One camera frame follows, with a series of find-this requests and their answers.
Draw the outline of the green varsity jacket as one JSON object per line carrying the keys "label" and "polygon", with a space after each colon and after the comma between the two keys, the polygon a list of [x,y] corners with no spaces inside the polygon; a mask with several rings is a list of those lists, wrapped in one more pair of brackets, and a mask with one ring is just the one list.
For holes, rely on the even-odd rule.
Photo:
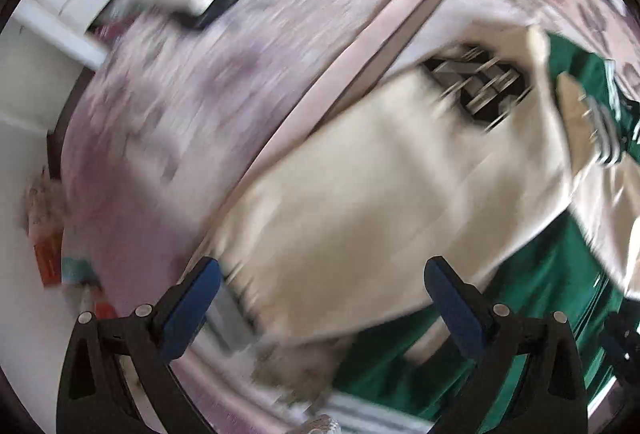
{"label": "green varsity jacket", "polygon": [[260,333],[250,381],[283,402],[437,419],[473,368],[424,289],[438,256],[514,311],[565,313],[597,395],[605,317],[639,293],[636,69],[474,24],[258,176],[212,251]]}

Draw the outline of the purple floral bed blanket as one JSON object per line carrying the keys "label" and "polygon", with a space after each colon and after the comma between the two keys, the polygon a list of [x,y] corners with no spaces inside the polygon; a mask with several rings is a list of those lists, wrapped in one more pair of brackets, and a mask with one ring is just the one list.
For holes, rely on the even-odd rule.
{"label": "purple floral bed blanket", "polygon": [[[75,231],[119,314],[205,255],[213,212],[304,81],[385,1],[239,0],[202,31],[154,11],[132,24],[82,95],[62,154]],[[608,2],[638,29],[622,0]]]}

